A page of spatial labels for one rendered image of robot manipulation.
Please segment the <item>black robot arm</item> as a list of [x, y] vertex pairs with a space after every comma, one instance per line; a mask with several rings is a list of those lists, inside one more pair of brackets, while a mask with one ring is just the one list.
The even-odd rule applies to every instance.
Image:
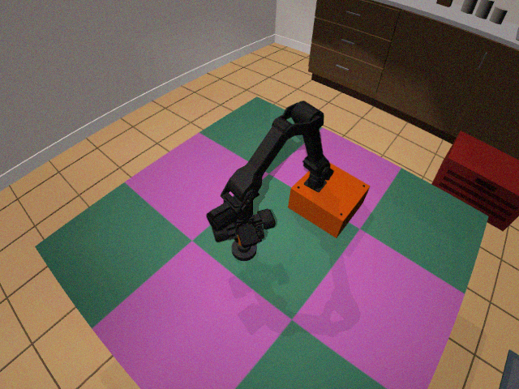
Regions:
[[[286, 120], [292, 118], [295, 124]], [[302, 135], [307, 151], [303, 163], [310, 171], [304, 182], [320, 192], [333, 175], [328, 159], [324, 156], [319, 128], [324, 124], [324, 113], [302, 100], [290, 107], [272, 123], [272, 128], [258, 146], [247, 164], [235, 171], [221, 192], [224, 202], [208, 214], [208, 222], [216, 232], [232, 224], [238, 218], [247, 218], [253, 212], [253, 199], [258, 197], [262, 176], [288, 139]], [[229, 192], [232, 192], [232, 196]], [[242, 247], [256, 246], [264, 239], [263, 229], [255, 227], [253, 220], [236, 224], [236, 235]]]

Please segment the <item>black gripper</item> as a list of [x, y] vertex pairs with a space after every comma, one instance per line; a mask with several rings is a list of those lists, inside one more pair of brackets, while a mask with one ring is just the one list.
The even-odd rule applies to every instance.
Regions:
[[[258, 227], [259, 229], [272, 229], [275, 227], [276, 221], [272, 215], [271, 210], [264, 209], [261, 211], [257, 211], [257, 214], [253, 215], [253, 212], [250, 216], [247, 218], [238, 218], [235, 222], [232, 224], [229, 224], [225, 228], [223, 228], [221, 231], [216, 232], [213, 228], [213, 234], [215, 236], [216, 242], [222, 242], [224, 240], [235, 240], [238, 243], [238, 238], [235, 232], [236, 224], [242, 223], [247, 224], [249, 220], [253, 220], [255, 223], [255, 227]], [[263, 226], [264, 227], [263, 227]]]

